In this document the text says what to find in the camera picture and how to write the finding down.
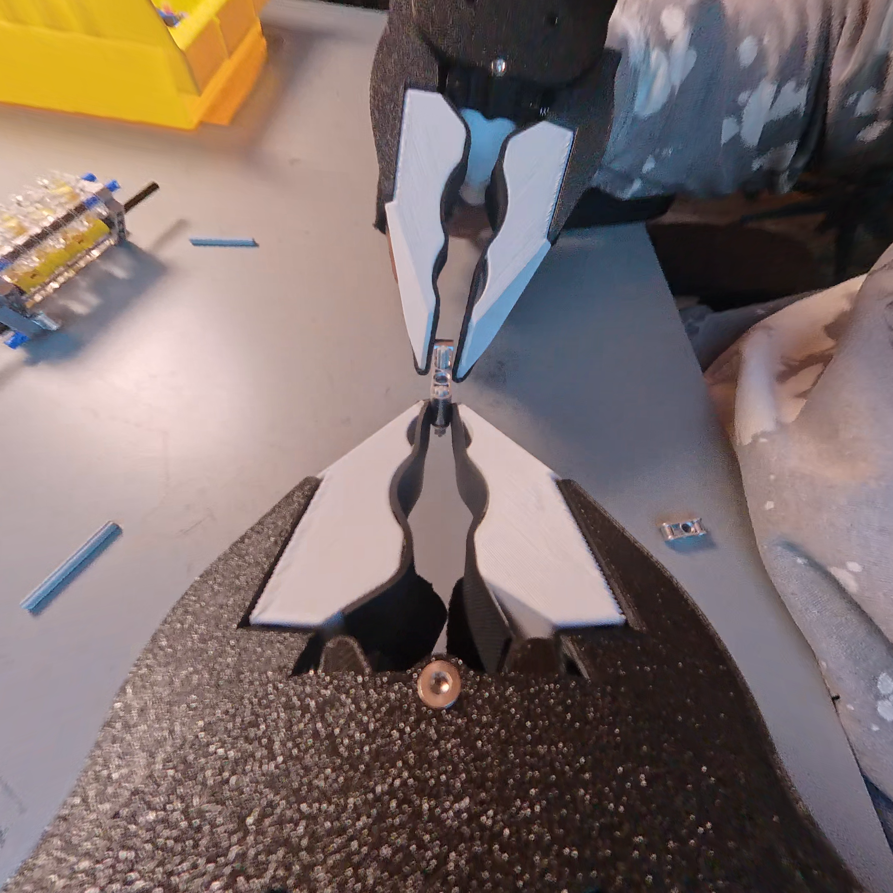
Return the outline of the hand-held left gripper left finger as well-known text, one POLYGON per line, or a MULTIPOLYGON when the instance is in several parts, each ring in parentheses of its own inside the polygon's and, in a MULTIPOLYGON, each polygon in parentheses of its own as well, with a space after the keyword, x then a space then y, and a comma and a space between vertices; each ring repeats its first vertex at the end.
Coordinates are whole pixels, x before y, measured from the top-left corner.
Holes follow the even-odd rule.
POLYGON ((249 625, 437 638, 447 608, 415 569, 409 516, 422 489, 432 410, 417 403, 319 475, 262 585, 249 625))

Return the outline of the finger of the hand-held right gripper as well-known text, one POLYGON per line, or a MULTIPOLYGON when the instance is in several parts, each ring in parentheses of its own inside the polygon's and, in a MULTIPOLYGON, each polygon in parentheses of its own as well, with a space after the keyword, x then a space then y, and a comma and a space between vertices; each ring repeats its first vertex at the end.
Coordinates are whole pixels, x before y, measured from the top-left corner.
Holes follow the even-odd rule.
POLYGON ((446 217, 464 182, 469 128, 440 93, 405 94, 392 198, 385 204, 396 281, 419 374, 430 371, 447 255, 446 217))
POLYGON ((473 276, 454 380, 469 376, 551 249, 550 227, 572 147, 573 132, 547 121, 503 144, 491 179, 497 229, 473 276))

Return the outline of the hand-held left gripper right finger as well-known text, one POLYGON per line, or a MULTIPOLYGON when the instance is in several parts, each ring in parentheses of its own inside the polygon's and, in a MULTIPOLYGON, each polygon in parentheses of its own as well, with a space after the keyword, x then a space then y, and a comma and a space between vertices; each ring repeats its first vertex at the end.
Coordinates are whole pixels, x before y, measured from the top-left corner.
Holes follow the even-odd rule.
POLYGON ((624 624, 555 473, 466 406, 453 405, 451 431, 472 515, 463 603, 477 652, 624 624))

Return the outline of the grey brick beam assembly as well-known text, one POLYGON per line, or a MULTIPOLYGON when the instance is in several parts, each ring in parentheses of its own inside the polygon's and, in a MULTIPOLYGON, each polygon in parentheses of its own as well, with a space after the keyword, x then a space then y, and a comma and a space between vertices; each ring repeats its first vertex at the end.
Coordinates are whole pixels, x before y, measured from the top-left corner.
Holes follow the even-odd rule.
POLYGON ((432 412, 431 427, 439 437, 447 433, 452 419, 453 352, 452 340, 437 339, 433 345, 429 406, 432 412))

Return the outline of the grey desk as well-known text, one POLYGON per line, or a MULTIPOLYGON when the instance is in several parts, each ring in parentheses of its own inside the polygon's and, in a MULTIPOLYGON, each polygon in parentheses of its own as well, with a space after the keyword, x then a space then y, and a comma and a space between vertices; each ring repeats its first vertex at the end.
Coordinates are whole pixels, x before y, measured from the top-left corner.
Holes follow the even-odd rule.
MULTIPOLYGON (((117 178, 133 242, 59 292, 63 327, 2 348, 2 880, 30 855, 113 695, 193 580, 298 481, 423 392, 385 239, 369 79, 385 14, 263 12, 270 61, 229 127, 2 108, 2 197, 117 178), (257 249, 189 237, 254 238, 257 249), (41 613, 23 598, 122 533, 41 613)), ((740 666, 840 855, 891 854, 813 653, 769 582, 739 466, 640 225, 565 235, 461 400, 586 488, 675 575, 740 666), (701 517, 668 544, 657 525, 701 517)))

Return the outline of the small yellow parts bin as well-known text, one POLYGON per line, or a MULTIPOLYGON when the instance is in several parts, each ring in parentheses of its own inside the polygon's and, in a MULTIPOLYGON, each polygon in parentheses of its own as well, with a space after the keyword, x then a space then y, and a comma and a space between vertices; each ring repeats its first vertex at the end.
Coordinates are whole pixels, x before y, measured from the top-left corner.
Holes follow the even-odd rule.
POLYGON ((164 49, 177 90, 201 95, 218 71, 236 57, 267 1, 152 1, 168 29, 164 49))

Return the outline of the large yellow parts bin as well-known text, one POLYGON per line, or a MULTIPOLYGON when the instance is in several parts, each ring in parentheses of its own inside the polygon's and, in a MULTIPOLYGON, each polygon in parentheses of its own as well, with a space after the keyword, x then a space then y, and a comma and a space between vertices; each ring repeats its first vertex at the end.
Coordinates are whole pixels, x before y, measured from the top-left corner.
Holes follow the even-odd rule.
POLYGON ((3 1, 5 104, 192 129, 200 93, 152 2, 3 1))

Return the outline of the yellow and clear brick model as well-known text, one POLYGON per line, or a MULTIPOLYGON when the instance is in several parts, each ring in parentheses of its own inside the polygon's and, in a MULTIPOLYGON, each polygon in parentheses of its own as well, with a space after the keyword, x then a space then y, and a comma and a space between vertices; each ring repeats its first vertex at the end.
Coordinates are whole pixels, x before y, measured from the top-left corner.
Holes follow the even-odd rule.
POLYGON ((56 331, 45 304, 105 252, 128 240, 127 214, 159 190, 128 199, 117 180, 51 173, 1 208, 1 341, 16 349, 56 331))

